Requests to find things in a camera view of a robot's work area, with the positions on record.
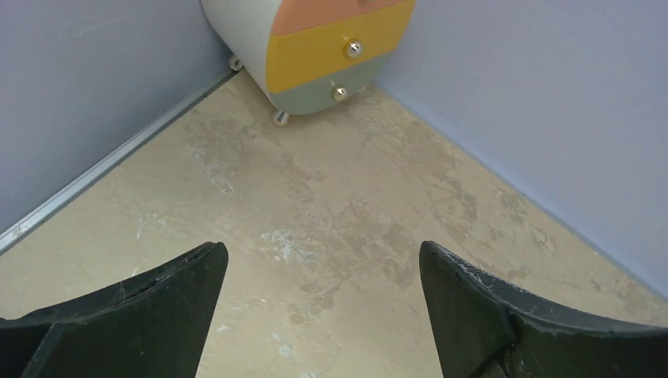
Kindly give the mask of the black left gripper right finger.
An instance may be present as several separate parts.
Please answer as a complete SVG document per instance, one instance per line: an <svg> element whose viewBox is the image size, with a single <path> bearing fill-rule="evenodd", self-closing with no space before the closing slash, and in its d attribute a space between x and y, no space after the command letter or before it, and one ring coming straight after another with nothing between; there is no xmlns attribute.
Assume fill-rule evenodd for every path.
<svg viewBox="0 0 668 378"><path fill-rule="evenodd" d="M433 241L419 268L445 377L664 377L664 327L547 300Z"/></svg>

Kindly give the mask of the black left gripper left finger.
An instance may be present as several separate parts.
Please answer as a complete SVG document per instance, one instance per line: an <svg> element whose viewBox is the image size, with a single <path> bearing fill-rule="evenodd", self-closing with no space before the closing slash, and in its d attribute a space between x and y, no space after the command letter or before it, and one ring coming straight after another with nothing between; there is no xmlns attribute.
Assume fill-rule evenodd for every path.
<svg viewBox="0 0 668 378"><path fill-rule="evenodd" d="M193 377L228 267L203 243L137 276L1 322L4 377Z"/></svg>

